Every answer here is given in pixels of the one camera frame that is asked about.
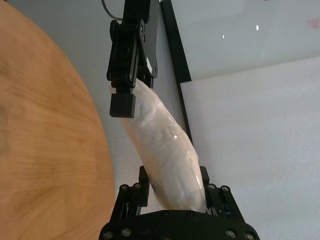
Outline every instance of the wood grain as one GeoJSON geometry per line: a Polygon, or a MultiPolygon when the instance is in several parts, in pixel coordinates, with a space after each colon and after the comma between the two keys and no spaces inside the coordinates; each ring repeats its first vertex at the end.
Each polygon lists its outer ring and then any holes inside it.
{"type": "Polygon", "coordinates": [[[114,194],[84,83],[45,33],[0,0],[0,239],[97,240],[114,194]]]}

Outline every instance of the plastic wrap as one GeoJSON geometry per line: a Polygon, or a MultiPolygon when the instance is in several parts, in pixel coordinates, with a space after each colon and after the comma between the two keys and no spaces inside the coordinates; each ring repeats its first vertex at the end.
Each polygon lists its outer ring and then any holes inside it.
{"type": "Polygon", "coordinates": [[[142,160],[155,196],[168,210],[206,211],[198,155],[156,93],[136,80],[134,118],[121,121],[142,160]]]}

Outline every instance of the screw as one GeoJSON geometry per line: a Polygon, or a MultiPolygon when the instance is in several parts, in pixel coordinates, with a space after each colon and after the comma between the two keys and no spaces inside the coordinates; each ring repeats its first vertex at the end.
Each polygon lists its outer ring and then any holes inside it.
{"type": "Polygon", "coordinates": [[[121,189],[122,191],[126,191],[126,190],[128,189],[128,186],[127,186],[127,185],[122,185],[122,186],[120,187],[120,189],[121,189]]]}
{"type": "Polygon", "coordinates": [[[162,211],[162,212],[161,212],[161,215],[164,216],[164,217],[166,217],[166,216],[168,216],[168,212],[167,212],[167,211],[162,211]]]}
{"type": "Polygon", "coordinates": [[[236,233],[235,233],[234,231],[232,231],[232,230],[227,230],[227,231],[225,232],[225,234],[226,234],[228,237],[232,238],[232,239],[235,239],[235,238],[236,238],[236,233]]]}
{"type": "Polygon", "coordinates": [[[186,215],[189,216],[189,217],[192,217],[194,215],[194,213],[192,211],[187,211],[186,215]]]}
{"type": "Polygon", "coordinates": [[[131,229],[130,228],[125,228],[121,231],[121,235],[124,237],[128,237],[131,235],[131,229]]]}
{"type": "Polygon", "coordinates": [[[229,188],[228,188],[227,186],[223,186],[223,187],[222,187],[222,190],[225,191],[225,192],[228,192],[228,191],[229,191],[229,188]]]}
{"type": "Polygon", "coordinates": [[[107,231],[102,235],[103,239],[105,239],[105,240],[112,239],[113,236],[114,236],[114,234],[111,231],[107,231]]]}
{"type": "Polygon", "coordinates": [[[136,183],[136,184],[134,184],[133,186],[134,186],[135,189],[141,188],[141,184],[140,184],[140,183],[136,183]]]}
{"type": "Polygon", "coordinates": [[[255,240],[255,237],[251,233],[245,233],[244,237],[248,240],[255,240]]]}

